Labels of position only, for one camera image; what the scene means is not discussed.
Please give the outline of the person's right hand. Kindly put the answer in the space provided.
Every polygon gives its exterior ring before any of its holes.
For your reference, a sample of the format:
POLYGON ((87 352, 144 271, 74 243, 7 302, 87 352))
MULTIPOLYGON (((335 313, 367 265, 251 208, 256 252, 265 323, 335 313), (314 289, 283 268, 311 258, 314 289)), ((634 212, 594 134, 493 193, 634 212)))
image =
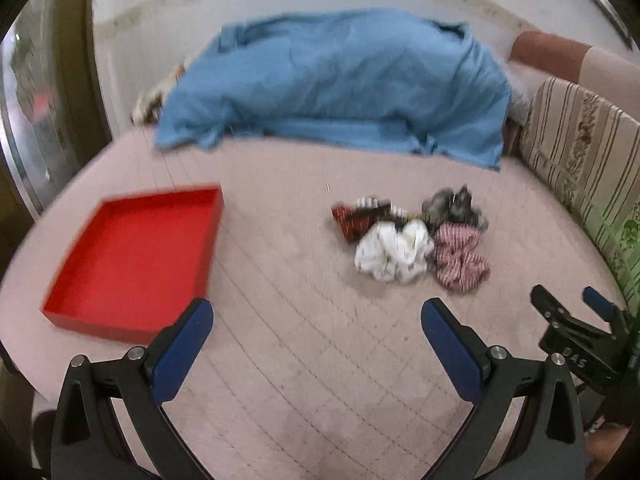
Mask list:
POLYGON ((612 422, 606 422, 598 430, 586 437, 586 450, 590 458, 586 478, 594 479, 612 460, 627 437, 629 429, 612 422))

